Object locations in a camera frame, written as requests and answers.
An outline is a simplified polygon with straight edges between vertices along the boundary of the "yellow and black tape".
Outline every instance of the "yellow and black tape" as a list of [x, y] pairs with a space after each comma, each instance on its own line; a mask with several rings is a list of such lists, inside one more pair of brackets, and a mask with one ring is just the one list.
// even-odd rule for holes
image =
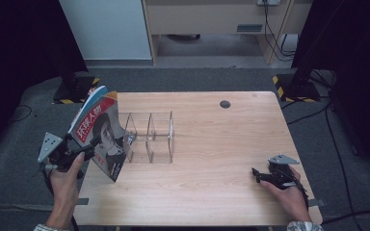
[[317, 99], [314, 99], [311, 97], [286, 96], [285, 91], [283, 90], [283, 87], [280, 84], [280, 81], [278, 80], [277, 76], [273, 76], [273, 83], [276, 86], [278, 97], [280, 98], [281, 101], [286, 101], [286, 102], [316, 102], [317, 101]]
[[82, 99], [59, 99], [59, 100], [53, 100], [53, 104], [73, 104], [73, 103], [84, 103], [86, 102], [86, 99], [90, 96], [90, 94], [97, 88], [97, 84], [100, 81], [99, 78], [94, 78], [92, 80], [92, 85], [90, 86], [90, 89], [86, 95], [85, 98]]

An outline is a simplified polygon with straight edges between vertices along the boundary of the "wooden table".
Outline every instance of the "wooden table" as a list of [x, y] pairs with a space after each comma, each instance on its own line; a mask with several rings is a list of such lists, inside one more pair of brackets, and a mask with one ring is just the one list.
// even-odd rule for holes
[[[220, 102], [227, 100], [230, 108]], [[119, 93], [122, 113], [172, 111], [171, 164], [126, 163], [116, 183], [91, 162], [80, 191], [87, 205], [80, 225], [257, 226], [291, 219], [255, 182], [251, 168], [268, 172], [268, 158], [300, 160], [277, 97], [272, 92]], [[302, 165], [309, 198], [313, 192]], [[309, 209], [317, 223], [317, 206]]]

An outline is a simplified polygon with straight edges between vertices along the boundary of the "gray carpet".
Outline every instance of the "gray carpet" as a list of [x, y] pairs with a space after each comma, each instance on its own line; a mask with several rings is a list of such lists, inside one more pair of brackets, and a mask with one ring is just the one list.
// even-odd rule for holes
[[[242, 68], [120, 68], [91, 69], [100, 78], [99, 85], [109, 90], [125, 91], [222, 91], [270, 90], [276, 92], [272, 76], [290, 69]], [[45, 132], [61, 136], [68, 129], [80, 104], [52, 104], [52, 96], [61, 79], [54, 78], [27, 89], [0, 138], [0, 230], [33, 230], [45, 222], [48, 212], [16, 209], [13, 205], [50, 206], [52, 196], [39, 173], [37, 157]], [[322, 95], [328, 92], [316, 85]], [[322, 110], [329, 99], [317, 103], [295, 103], [283, 109], [286, 121]], [[288, 103], [280, 102], [280, 107]], [[370, 160], [355, 156], [351, 143], [337, 116], [328, 110], [342, 157], [355, 211], [370, 210]], [[312, 189], [326, 202], [321, 207], [324, 220], [350, 213], [348, 195], [337, 153], [334, 149], [324, 112], [289, 125], [294, 143], [306, 169]], [[357, 222], [370, 230], [370, 215], [360, 215]], [[352, 218], [323, 225], [325, 230], [357, 230]], [[81, 230], [103, 227], [81, 226]]]

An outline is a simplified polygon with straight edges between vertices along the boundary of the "power outlet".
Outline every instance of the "power outlet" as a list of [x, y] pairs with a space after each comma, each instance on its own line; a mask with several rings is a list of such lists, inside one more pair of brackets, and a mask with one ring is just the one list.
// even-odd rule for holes
[[277, 6], [280, 5], [280, 0], [257, 0], [257, 5], [264, 6], [264, 4], [268, 6]]

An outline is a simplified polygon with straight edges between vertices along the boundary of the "black cable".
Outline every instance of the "black cable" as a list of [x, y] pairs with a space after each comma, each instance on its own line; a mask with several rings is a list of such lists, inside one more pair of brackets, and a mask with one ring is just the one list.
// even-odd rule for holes
[[291, 53], [291, 54], [289, 54], [289, 56], [294, 56], [295, 54], [296, 54], [296, 51], [285, 51], [284, 49], [283, 49], [283, 46], [284, 46], [284, 43], [286, 42], [286, 39], [287, 39], [287, 34], [285, 34], [284, 35], [284, 38], [283, 38], [283, 41], [281, 42], [281, 47], [280, 47], [280, 49], [281, 49], [281, 51], [282, 52], [287, 52], [287, 53]]
[[79, 226], [77, 225], [77, 221], [76, 218], [74, 218], [74, 216], [71, 217], [71, 224], [73, 225], [75, 231], [79, 231]]
[[43, 177], [44, 177], [44, 184], [46, 184], [46, 187], [50, 191], [50, 193], [54, 195], [52, 184], [50, 183], [50, 177], [49, 177], [52, 170], [50, 170], [49, 174], [47, 174], [46, 168], [44, 168], [44, 164], [41, 164], [40, 167], [41, 167], [41, 173], [43, 173]]
[[[334, 134], [332, 132], [331, 125], [330, 125], [329, 114], [328, 114], [329, 105], [330, 104], [328, 104], [328, 106], [325, 108], [326, 122], [327, 122], [327, 125], [329, 127], [329, 131], [330, 131], [330, 135], [331, 135], [331, 138], [332, 138], [332, 142], [334, 144], [334, 148], [335, 148], [335, 151], [336, 151], [337, 156], [338, 156], [339, 164], [341, 165], [341, 171], [342, 171], [342, 175], [344, 177], [344, 183], [345, 183], [345, 189], [346, 189], [346, 192], [347, 192], [347, 198], [348, 198], [348, 202], [350, 204], [351, 214], [353, 214], [354, 213], [353, 200], [351, 198], [350, 189], [348, 187], [347, 173], [345, 172], [344, 164], [343, 164], [342, 159], [341, 159], [341, 154], [340, 154], [340, 152], [338, 150], [338, 146], [337, 146], [337, 143], [336, 143], [336, 140], [335, 140], [335, 137], [334, 137]], [[359, 225], [359, 223], [357, 221], [356, 216], [351, 216], [351, 217], [353, 217], [353, 220], [356, 223], [358, 230], [362, 230], [362, 228], [360, 227], [360, 225]]]
[[296, 123], [296, 122], [299, 122], [305, 118], [310, 118], [310, 117], [313, 117], [313, 116], [317, 116], [319, 115], [320, 113], [322, 113], [329, 105], [331, 104], [331, 102], [329, 102], [323, 109], [321, 109], [320, 111], [317, 111], [315, 113], [312, 113], [310, 115], [306, 115], [306, 116], [303, 116], [303, 117], [300, 117], [300, 118], [297, 118], [291, 122], [288, 122], [287, 125], [290, 125], [290, 124], [293, 124], [293, 123]]
[[269, 25], [269, 21], [268, 21], [268, 3], [267, 3], [267, 0], [263, 0], [263, 5], [264, 5], [264, 13], [265, 13], [265, 26], [264, 26], [264, 38], [266, 39], [267, 43], [270, 45], [270, 47], [272, 48], [273, 50], [273, 53], [275, 54], [276, 58], [282, 62], [289, 62], [289, 61], [292, 61], [293, 59], [289, 59], [289, 60], [282, 60], [279, 56], [278, 56], [278, 53], [276, 52], [275, 50], [275, 47], [269, 42], [269, 40], [267, 39], [267, 28], [269, 28], [270, 30], [270, 33], [273, 37], [273, 39], [275, 40], [275, 44], [276, 44], [276, 47], [278, 49], [278, 51], [281, 53], [281, 55], [285, 56], [285, 57], [289, 57], [289, 55], [285, 55], [281, 50], [280, 50], [280, 47], [278, 46], [278, 40], [275, 38], [275, 35], [272, 31], [272, 29], [270, 28], [270, 25]]
[[320, 71], [319, 70], [317, 70], [317, 69], [313, 69], [312, 70], [312, 72], [314, 72], [319, 78], [320, 78], [320, 80], [317, 80], [317, 79], [315, 79], [315, 78], [311, 78], [310, 77], [310, 79], [311, 80], [313, 80], [313, 81], [319, 81], [319, 82], [321, 82], [320, 84], [321, 85], [323, 85], [326, 89], [328, 89], [328, 90], [331, 90], [332, 89], [332, 87], [333, 87], [333, 83], [329, 83], [325, 78], [324, 78], [324, 76], [320, 73]]
[[25, 117], [23, 117], [23, 118], [20, 118], [20, 119], [15, 119], [15, 120], [10, 120], [9, 122], [8, 122], [8, 124], [10, 124], [10, 123], [12, 123], [12, 122], [18, 122], [18, 121], [21, 121], [21, 120], [23, 120], [23, 119], [25, 119], [25, 118], [27, 118], [27, 117], [29, 117], [30, 115], [31, 115], [31, 113], [32, 113], [32, 108], [31, 107], [29, 107], [29, 106], [27, 106], [27, 105], [19, 105], [19, 106], [17, 106], [18, 108], [19, 107], [25, 107], [25, 108], [27, 108], [27, 109], [29, 109], [29, 113], [28, 113], [28, 115], [26, 115]]
[[295, 104], [297, 102], [299, 102], [299, 101], [294, 101], [294, 102], [291, 102], [291, 103], [289, 103], [287, 105], [284, 105], [283, 107], [281, 107], [281, 109], [283, 110], [283, 109], [287, 108], [288, 106], [291, 106], [291, 105], [293, 105], [293, 104]]
[[53, 206], [45, 205], [24, 205], [24, 204], [0, 204], [0, 210], [21, 210], [35, 212], [50, 212]]
[[330, 73], [331, 73], [331, 75], [332, 75], [332, 77], [331, 77], [331, 85], [332, 86], [334, 86], [335, 85], [335, 78], [336, 78], [336, 73], [334, 72], [334, 71], [332, 71], [332, 70], [330, 70]]
[[323, 221], [322, 224], [333, 223], [333, 222], [337, 222], [337, 221], [340, 221], [340, 220], [345, 219], [345, 218], [349, 218], [349, 217], [353, 217], [353, 216], [359, 216], [359, 215], [370, 215], [370, 210], [354, 212], [354, 213], [350, 213], [348, 215], [344, 215], [344, 216], [341, 216], [341, 217], [338, 217], [338, 218], [331, 218], [331, 219], [328, 219], [326, 221]]

